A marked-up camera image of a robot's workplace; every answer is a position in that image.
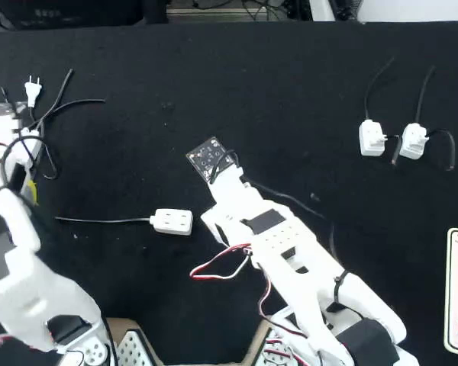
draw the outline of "electrical cord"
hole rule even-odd
[[[133,219],[122,219],[122,220],[84,220],[84,219],[73,219],[70,217],[61,217],[61,216],[55,216],[54,218],[58,221],[71,221],[75,223],[139,223],[139,222],[149,223],[150,222],[149,217],[136,217]]]
[[[392,154],[391,164],[397,166],[398,154],[402,148],[402,136],[400,135],[388,135],[387,139],[397,139],[397,145],[395,145],[394,153]]]
[[[112,338],[112,332],[110,330],[110,326],[108,325],[108,321],[104,316],[102,316],[102,320],[105,324],[105,329],[107,330],[108,341],[110,342],[110,348],[112,350],[112,357],[114,359],[114,366],[118,366],[119,363],[117,359],[117,352],[115,351],[115,343],[114,343],[114,339]]]
[[[439,133],[445,134],[448,137],[448,141],[450,142],[450,163],[449,163],[448,167],[446,168],[446,170],[449,172],[449,171],[454,170],[455,169],[455,165],[456,165],[456,143],[455,143],[455,139],[453,137],[453,134],[450,131],[445,130],[443,128],[437,128],[436,130],[432,130],[432,131],[428,132],[426,134],[426,137],[432,137],[432,136],[437,135]]]
[[[4,182],[4,186],[5,187],[8,187],[9,184],[10,184],[10,181],[8,180],[8,177],[7,177],[7,172],[5,171],[5,163],[7,161],[7,158],[10,155],[10,153],[11,153],[12,149],[14,148],[15,144],[17,144],[19,142],[22,142],[24,140],[38,140],[38,141],[41,141],[42,144],[44,145],[44,148],[46,150],[47,156],[48,156],[49,161],[50,161],[51,168],[53,170],[53,176],[49,176],[49,175],[43,174],[43,177],[45,177],[46,179],[56,179],[58,177],[58,175],[59,175],[58,169],[56,167],[56,163],[54,162],[53,157],[50,154],[49,147],[46,144],[46,142],[44,141],[44,138],[40,137],[40,136],[34,136],[34,135],[20,136],[17,139],[13,140],[10,143],[10,145],[7,146],[7,149],[5,149],[5,151],[3,152],[2,160],[0,162],[0,170],[1,170],[1,174],[2,174],[2,180]]]
[[[246,258],[241,262],[239,267],[237,267],[236,271],[234,271],[232,274],[228,276],[220,276],[219,274],[197,274],[199,273],[202,269],[207,268],[213,261],[215,261],[217,258],[222,257],[223,255],[228,254],[229,252],[236,252],[237,250],[240,249],[247,249],[247,251],[250,250],[251,244],[246,243],[246,244],[238,244],[236,246],[230,246],[226,249],[224,249],[222,252],[218,253],[214,258],[212,258],[210,261],[203,263],[201,265],[198,265],[197,267],[193,268],[190,271],[190,278],[194,280],[230,280],[232,278],[235,278],[239,272],[244,268],[246,263],[248,263],[250,259],[250,254],[247,252]]]
[[[265,191],[266,193],[270,193],[274,196],[277,196],[277,197],[281,197],[281,198],[285,198],[287,200],[290,200],[292,201],[294,204],[297,204],[301,209],[303,210],[306,210],[307,212],[317,216],[317,217],[320,217],[321,219],[323,220],[327,220],[326,216],[324,216],[323,214],[321,213],[318,213],[316,210],[312,210],[309,206],[303,204],[301,201],[299,201],[297,198],[293,197],[293,196],[290,196],[289,194],[285,194],[285,193],[282,193],[282,192],[278,192],[278,191],[275,191],[274,189],[271,189],[269,187],[266,187],[265,185],[262,185],[260,183],[258,183],[257,181],[254,181],[252,178],[248,178],[246,175],[243,176],[243,178],[248,181],[249,183],[251,183],[252,185],[254,185],[255,187],[258,187],[261,191]]]
[[[418,105],[417,105],[416,110],[415,110],[414,122],[416,124],[419,124],[419,120],[421,119],[422,102],[424,100],[424,94],[426,92],[426,87],[427,87],[427,84],[429,82],[429,79],[431,78],[431,76],[433,75],[435,70],[436,70],[436,66],[431,66],[429,68],[429,70],[427,71],[427,74],[424,77],[424,80],[422,82],[421,91],[419,93]]]
[[[271,280],[269,279],[268,275],[266,274],[266,272],[261,268],[260,264],[258,263],[258,266],[260,267],[261,269],[261,272],[263,273],[263,276],[264,278],[266,279],[266,289],[265,289],[265,292],[263,292],[263,295],[261,296],[261,298],[258,300],[258,313],[260,314],[260,316],[265,319],[268,323],[270,324],[273,324],[274,326],[278,326],[279,328],[285,330],[286,332],[289,332],[290,334],[293,334],[294,336],[301,336],[301,337],[304,337],[304,338],[307,338],[307,336],[302,333],[302,332],[298,332],[298,331],[295,331],[295,330],[292,330],[292,329],[289,329],[287,328],[286,326],[282,326],[281,324],[278,324],[274,321],[272,321],[268,316],[265,315],[265,313],[263,312],[263,303],[265,302],[265,300],[268,298],[271,290],[272,290],[272,282]]]
[[[365,99],[364,99],[364,104],[365,104],[365,119],[369,119],[369,112],[368,112],[368,99],[369,99],[369,94],[372,91],[373,86],[375,85],[375,82],[378,80],[378,78],[383,74],[390,66],[393,64],[395,61],[395,57],[392,57],[382,68],[373,76],[372,80],[369,82],[368,87],[366,88],[366,93],[365,93]]]
[[[215,179],[221,172],[219,172],[219,165],[222,163],[224,159],[226,159],[228,156],[232,156],[232,159],[234,160],[234,164],[236,164],[236,167],[239,168],[239,156],[236,154],[236,152],[233,149],[229,149],[228,151],[224,152],[219,160],[215,163],[214,168],[212,168],[211,176],[208,180],[208,182],[213,185],[215,182]]]
[[[66,351],[68,353],[81,353],[82,354],[82,360],[78,363],[78,366],[82,366],[84,360],[85,360],[85,354],[79,350],[72,349],[71,351]]]

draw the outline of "electrical outlet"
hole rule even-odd
[[[190,235],[192,233],[193,214],[189,210],[160,208],[150,217],[150,224],[158,233]]]

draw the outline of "black strap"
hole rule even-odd
[[[336,284],[334,285],[334,302],[335,303],[340,303],[338,299],[339,287],[341,287],[341,285],[343,284],[344,278],[347,276],[348,273],[349,271],[345,269],[344,272],[341,274],[341,276],[338,276],[334,279],[334,282],[336,282]]]

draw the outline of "power adapter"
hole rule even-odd
[[[387,136],[383,134],[380,123],[364,120],[360,124],[359,132],[361,155],[381,156],[385,151]]]
[[[429,140],[427,130],[420,124],[408,124],[402,134],[400,156],[417,160],[424,154],[424,147]]]

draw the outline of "black background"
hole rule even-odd
[[[149,225],[55,223],[60,239],[44,239],[41,258],[77,281],[106,316],[138,321],[166,364],[240,361],[260,321],[260,273],[247,267],[222,283],[188,276],[222,247],[199,219],[213,201],[184,154],[217,136],[239,153],[248,176],[299,197],[336,223],[340,260],[404,320],[405,349],[421,364],[458,364],[443,348],[447,230],[458,227],[458,156],[456,170],[444,172],[448,150],[440,137],[419,161],[400,159],[396,169],[389,164],[393,144],[380,158],[359,151],[363,93],[391,56],[395,64],[370,98],[372,119],[387,134],[402,133],[434,64],[421,123],[451,130],[458,154],[458,23],[0,34],[0,85],[19,99],[29,74],[40,76],[37,115],[55,98],[68,68],[76,74],[64,101],[108,99],[48,124],[63,169],[59,180],[39,182],[44,213],[113,219],[173,207],[196,217],[189,238],[163,236]],[[326,246],[329,224],[288,205]],[[229,272],[239,260],[234,256],[214,270]],[[23,364],[21,353],[9,354],[13,342],[5,347],[0,361]]]

